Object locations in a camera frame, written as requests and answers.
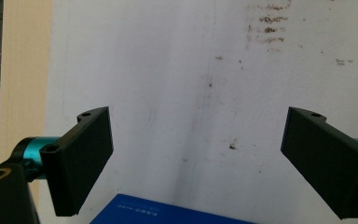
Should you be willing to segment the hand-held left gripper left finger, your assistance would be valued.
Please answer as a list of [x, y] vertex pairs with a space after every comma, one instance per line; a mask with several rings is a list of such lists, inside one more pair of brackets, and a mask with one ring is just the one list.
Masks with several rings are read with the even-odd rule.
[[113, 154], [108, 107], [77, 116], [77, 124], [40, 150], [48, 188], [58, 217], [78, 214]]

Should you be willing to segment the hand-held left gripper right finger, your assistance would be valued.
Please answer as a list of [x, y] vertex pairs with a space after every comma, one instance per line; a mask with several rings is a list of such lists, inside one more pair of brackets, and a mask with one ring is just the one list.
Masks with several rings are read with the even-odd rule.
[[291, 106], [281, 152], [338, 218], [358, 218], [358, 138], [321, 114]]

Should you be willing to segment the blue flat box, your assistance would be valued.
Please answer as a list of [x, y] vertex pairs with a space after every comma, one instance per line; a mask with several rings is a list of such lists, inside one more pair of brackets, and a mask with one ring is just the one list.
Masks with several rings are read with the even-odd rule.
[[118, 194], [90, 224], [254, 224]]

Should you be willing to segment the white stained table cover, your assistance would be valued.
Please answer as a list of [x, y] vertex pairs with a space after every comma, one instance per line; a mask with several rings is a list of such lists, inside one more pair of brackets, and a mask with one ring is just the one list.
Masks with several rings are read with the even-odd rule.
[[262, 224], [340, 219], [281, 152], [290, 107], [358, 137], [358, 0], [52, 0], [46, 127], [110, 110], [114, 153], [78, 215], [119, 193]]

